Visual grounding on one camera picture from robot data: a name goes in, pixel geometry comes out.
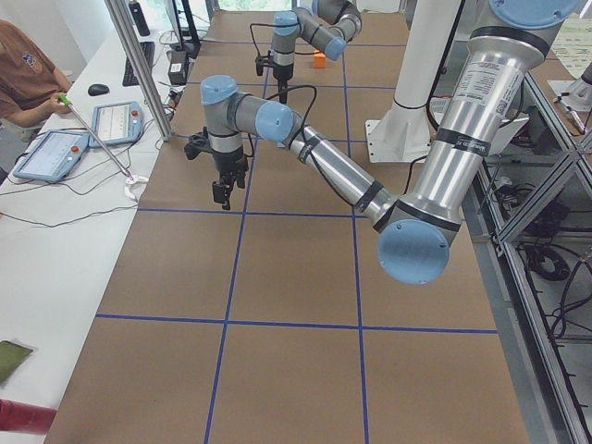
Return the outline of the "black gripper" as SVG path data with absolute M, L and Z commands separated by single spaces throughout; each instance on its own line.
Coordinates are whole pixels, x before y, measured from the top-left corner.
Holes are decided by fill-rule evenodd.
M 242 150 L 213 154 L 218 180 L 212 183 L 213 199 L 220 204 L 223 210 L 231 209 L 230 196 L 232 188 L 236 185 L 239 189 L 245 188 L 245 179 L 248 174 L 249 164 L 247 156 Z
M 288 83 L 293 77 L 293 72 L 293 64 L 273 67 L 273 76 L 277 80 L 278 99 L 284 105 L 288 102 Z

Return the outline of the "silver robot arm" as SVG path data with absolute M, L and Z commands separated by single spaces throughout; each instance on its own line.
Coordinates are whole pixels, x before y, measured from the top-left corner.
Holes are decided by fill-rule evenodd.
M 422 285 L 445 270 L 462 221 L 460 206 L 527 72 L 541 65 L 576 1 L 415 1 L 390 110 L 366 131 L 373 162 L 424 159 L 412 190 L 394 195 L 287 105 L 241 92 L 227 75 L 200 86 L 205 149 L 219 174 L 217 203 L 228 206 L 247 171 L 242 135 L 276 142 L 314 168 L 378 232 L 378 260 L 394 279 Z M 468 14 L 468 56 L 437 129 L 427 122 L 432 88 L 460 18 Z
M 278 11 L 273 20 L 271 49 L 265 61 L 277 81 L 278 100 L 288 102 L 296 41 L 301 38 L 327 58 L 338 60 L 349 41 L 360 34 L 361 13 L 350 1 L 313 1 L 310 6 Z

